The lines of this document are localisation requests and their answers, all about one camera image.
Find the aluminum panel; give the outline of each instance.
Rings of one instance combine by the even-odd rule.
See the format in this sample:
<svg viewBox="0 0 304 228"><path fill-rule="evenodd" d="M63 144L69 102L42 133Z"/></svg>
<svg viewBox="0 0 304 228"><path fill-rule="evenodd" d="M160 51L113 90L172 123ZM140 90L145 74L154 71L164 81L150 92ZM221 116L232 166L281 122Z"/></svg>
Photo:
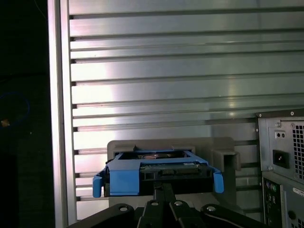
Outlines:
<svg viewBox="0 0 304 228"><path fill-rule="evenodd" d="M304 71L304 66L300 61L302 56L302 52L294 52L81 63L71 65L71 77L72 81L86 81L149 77L279 74Z"/></svg>
<svg viewBox="0 0 304 228"><path fill-rule="evenodd" d="M74 149L106 148L112 140L232 137L236 141L255 140L255 124L223 124L163 128L83 131L74 133Z"/></svg>
<svg viewBox="0 0 304 228"><path fill-rule="evenodd" d="M93 214L100 212L109 207L109 201L92 200L92 201L78 201L77 202L77 219L85 219Z"/></svg>
<svg viewBox="0 0 304 228"><path fill-rule="evenodd" d="M204 112L222 110L222 112L241 112L243 114L254 112L252 107L260 108L282 108L284 106L303 105L304 95L278 95L278 96L258 96L246 98L208 98L199 100L177 100L175 102L130 102L123 104L109 104L100 106L100 104L89 104L89 106L78 106L73 110L74 126L82 126L81 119L90 117L107 117L139 114L160 114L160 113L179 113L179 112Z"/></svg>
<svg viewBox="0 0 304 228"><path fill-rule="evenodd" d="M236 177L258 176L261 171L258 167L242 168L241 171L236 171Z"/></svg>
<svg viewBox="0 0 304 228"><path fill-rule="evenodd" d="M187 36L154 36L123 37L103 39L76 39L71 41L71 50L85 49L124 49L124 48L157 48L158 46L208 46L208 45L240 45L258 42L303 42L303 32L272 32L265 34L221 34L221 35L187 35Z"/></svg>
<svg viewBox="0 0 304 228"><path fill-rule="evenodd" d="M70 36L258 29L258 14L205 14L70 20Z"/></svg>
<svg viewBox="0 0 304 228"><path fill-rule="evenodd" d="M261 13L261 29L303 28L304 12Z"/></svg>
<svg viewBox="0 0 304 228"><path fill-rule="evenodd" d="M214 80L80 85L74 104L301 93L304 77L223 78Z"/></svg>
<svg viewBox="0 0 304 228"><path fill-rule="evenodd" d="M257 145L235 146L235 151L239 152L241 156L241 163L255 163L259 161L259 153L257 152Z"/></svg>
<svg viewBox="0 0 304 228"><path fill-rule="evenodd" d="M75 184L77 187L88 187L93 183L93 177L75 178Z"/></svg>
<svg viewBox="0 0 304 228"><path fill-rule="evenodd" d="M259 52L259 51L290 51L304 50L304 43L279 43L279 44L234 44L234 45L209 45L209 46L182 46L182 47L151 47L139 49L119 50L92 50L73 51L72 59L83 58L105 58L105 57L134 57L134 56L160 56L160 55L195 55L209 53L238 53L238 52Z"/></svg>
<svg viewBox="0 0 304 228"><path fill-rule="evenodd" d="M261 180L259 177L237 177L236 187L258 186Z"/></svg>
<svg viewBox="0 0 304 228"><path fill-rule="evenodd" d="M237 191L237 205L242 209L256 209L262 207L262 191Z"/></svg>
<svg viewBox="0 0 304 228"><path fill-rule="evenodd" d="M75 173L97 173L105 167L107 154L75 155Z"/></svg>
<svg viewBox="0 0 304 228"><path fill-rule="evenodd" d="M256 6L256 1L243 0L70 0L70 14L245 9Z"/></svg>
<svg viewBox="0 0 304 228"><path fill-rule="evenodd" d="M260 7L299 7L304 6L304 1L302 0L267 0L259 1Z"/></svg>

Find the metal frame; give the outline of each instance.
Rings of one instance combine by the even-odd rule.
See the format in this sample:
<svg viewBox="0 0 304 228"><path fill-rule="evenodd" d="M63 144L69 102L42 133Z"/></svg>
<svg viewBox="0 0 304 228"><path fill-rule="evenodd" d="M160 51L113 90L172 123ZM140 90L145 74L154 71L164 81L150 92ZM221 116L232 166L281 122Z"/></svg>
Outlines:
<svg viewBox="0 0 304 228"><path fill-rule="evenodd" d="M68 224L77 222L76 212L76 189L75 189L75 166L74 166L74 139L73 139L73 116L71 94L71 63L70 63L70 25L68 0L60 0L61 12L61 43L62 43L62 81L63 81L63 110L66 148L66 190Z"/></svg>
<svg viewBox="0 0 304 228"><path fill-rule="evenodd" d="M64 148L63 87L61 59L60 2L48 0L50 95L52 115L55 226L66 227L67 184Z"/></svg>

